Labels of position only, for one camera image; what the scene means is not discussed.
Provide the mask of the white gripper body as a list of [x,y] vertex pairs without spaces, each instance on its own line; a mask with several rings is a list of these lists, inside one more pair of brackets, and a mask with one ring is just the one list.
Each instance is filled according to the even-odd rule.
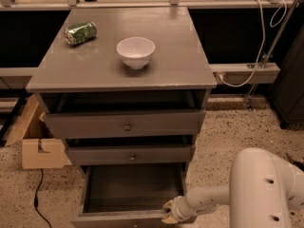
[[178,196],[172,200],[171,214],[177,221],[185,221],[190,218],[190,208],[185,197]]

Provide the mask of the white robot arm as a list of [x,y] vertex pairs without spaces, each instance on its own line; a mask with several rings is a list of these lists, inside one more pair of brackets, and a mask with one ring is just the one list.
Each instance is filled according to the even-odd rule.
[[230,228],[292,228],[290,211],[304,204],[304,171],[260,148],[246,148],[235,156],[229,183],[192,187],[168,201],[161,219],[176,224],[227,205]]

